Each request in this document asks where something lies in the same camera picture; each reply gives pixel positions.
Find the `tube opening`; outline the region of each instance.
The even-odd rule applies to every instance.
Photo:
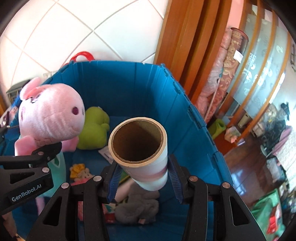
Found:
[[[112,150],[121,161],[142,163],[153,158],[163,143],[161,129],[149,120],[134,120],[113,136]]]

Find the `wall tile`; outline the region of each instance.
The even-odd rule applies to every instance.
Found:
[[[5,35],[23,49],[34,28],[54,3],[53,0],[30,0],[10,21]]]
[[[67,8],[91,29],[95,29],[107,17],[133,2],[134,0],[59,0],[59,4]]]
[[[37,64],[24,52],[20,56],[20,60],[17,64],[15,75],[12,80],[12,84],[16,84],[23,80],[27,80],[34,77],[42,77],[47,70]]]
[[[168,0],[149,0],[151,4],[156,8],[159,14],[164,18]]]
[[[144,63],[144,64],[153,64],[154,57],[155,57],[155,54],[151,55],[150,57],[148,57],[147,59],[142,61],[142,63]]]
[[[90,32],[71,13],[56,4],[32,33],[25,52],[47,70],[54,71]]]
[[[81,52],[88,51],[90,52],[95,59],[101,60],[120,60],[120,58],[95,34],[90,34],[71,54],[66,62],[69,62],[73,55]],[[85,61],[86,58],[79,56],[77,61]]]
[[[140,62],[156,50],[162,18],[148,0],[114,14],[95,32],[125,61]]]
[[[0,73],[5,92],[11,86],[12,77],[21,53],[22,51],[7,37],[2,37],[0,42]]]

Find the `white label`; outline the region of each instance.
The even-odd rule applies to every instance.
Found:
[[[114,161],[114,159],[112,158],[110,152],[109,152],[109,147],[105,146],[104,148],[99,150],[99,153],[110,163],[112,164],[112,162]]]
[[[237,60],[239,63],[241,63],[243,55],[239,51],[235,51],[233,58]]]

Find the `white roll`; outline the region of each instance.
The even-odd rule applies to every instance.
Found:
[[[119,124],[109,138],[113,159],[142,188],[161,189],[168,179],[168,138],[157,121],[136,117]]]

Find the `plush pig nostril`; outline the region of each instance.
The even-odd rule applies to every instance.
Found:
[[[73,113],[74,115],[78,115],[78,113],[79,113],[78,108],[77,108],[77,107],[73,107],[73,109],[72,109],[72,113]]]

